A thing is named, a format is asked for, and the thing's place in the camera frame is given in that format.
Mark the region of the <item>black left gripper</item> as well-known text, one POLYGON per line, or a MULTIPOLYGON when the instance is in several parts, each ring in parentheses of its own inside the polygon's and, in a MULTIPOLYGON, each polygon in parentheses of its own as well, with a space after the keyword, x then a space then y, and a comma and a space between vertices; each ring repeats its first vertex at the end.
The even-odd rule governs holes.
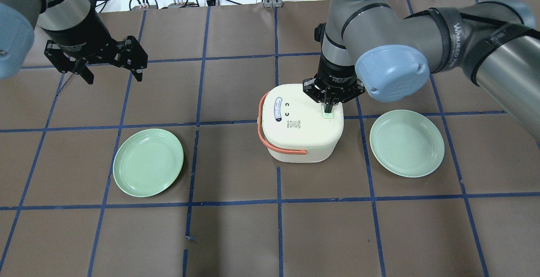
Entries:
POLYGON ((135 36, 127 36, 121 41, 114 39, 91 48, 89 42, 75 46, 60 46, 48 40, 44 56, 60 72, 73 72, 79 69, 83 80, 92 85, 94 74, 87 64, 109 64, 130 70, 137 82, 143 80, 143 69, 147 68, 148 54, 135 36))

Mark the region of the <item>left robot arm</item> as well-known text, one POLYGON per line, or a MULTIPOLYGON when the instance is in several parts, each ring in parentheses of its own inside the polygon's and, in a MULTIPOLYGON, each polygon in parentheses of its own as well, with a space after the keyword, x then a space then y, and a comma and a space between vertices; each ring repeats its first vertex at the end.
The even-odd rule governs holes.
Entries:
POLYGON ((148 55, 129 35, 115 40, 96 11, 97 0, 1 0, 1 78, 16 75, 31 50, 35 28, 49 37, 44 56, 62 73, 93 84, 89 64, 125 68, 143 79, 148 55))

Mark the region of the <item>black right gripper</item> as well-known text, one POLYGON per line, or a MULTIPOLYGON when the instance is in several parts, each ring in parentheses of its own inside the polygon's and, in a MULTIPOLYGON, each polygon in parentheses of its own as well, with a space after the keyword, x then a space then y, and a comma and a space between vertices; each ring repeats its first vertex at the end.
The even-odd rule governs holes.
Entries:
POLYGON ((316 75, 302 81, 303 92, 314 102, 323 104, 323 112, 331 114, 334 105, 346 103, 366 92, 354 66, 337 65, 320 55, 316 75))

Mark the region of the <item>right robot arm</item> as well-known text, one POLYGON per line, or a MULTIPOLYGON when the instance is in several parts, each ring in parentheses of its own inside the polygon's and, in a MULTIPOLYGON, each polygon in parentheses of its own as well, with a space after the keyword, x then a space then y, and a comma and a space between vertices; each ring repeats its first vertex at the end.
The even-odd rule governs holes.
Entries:
POLYGON ((539 31, 520 0, 429 8, 405 19, 387 0, 330 0, 315 39, 319 68, 303 81, 303 92, 326 113, 364 92, 397 102, 430 75, 459 67, 539 139, 539 31))

